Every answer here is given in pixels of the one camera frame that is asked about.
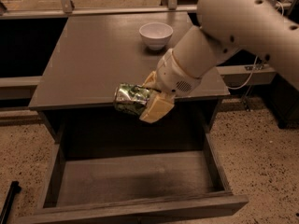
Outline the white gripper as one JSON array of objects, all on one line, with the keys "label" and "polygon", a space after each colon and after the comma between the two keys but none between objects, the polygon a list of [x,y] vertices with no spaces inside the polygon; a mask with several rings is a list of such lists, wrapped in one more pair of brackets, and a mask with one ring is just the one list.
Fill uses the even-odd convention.
[{"label": "white gripper", "polygon": [[156,71],[152,71],[142,84],[146,89],[157,88],[163,92],[152,92],[139,119],[147,123],[160,120],[174,107],[175,96],[173,94],[186,96],[200,83],[200,78],[190,77],[179,67],[173,50],[169,49],[158,62]]}]

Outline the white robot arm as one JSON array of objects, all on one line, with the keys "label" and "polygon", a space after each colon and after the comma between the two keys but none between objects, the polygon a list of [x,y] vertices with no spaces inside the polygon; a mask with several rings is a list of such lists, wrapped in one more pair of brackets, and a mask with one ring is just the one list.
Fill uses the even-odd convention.
[{"label": "white robot arm", "polygon": [[299,24],[267,0],[198,0],[199,24],[169,49],[144,82],[153,90],[140,119],[153,123],[186,96],[216,65],[239,49],[267,62],[299,89]]}]

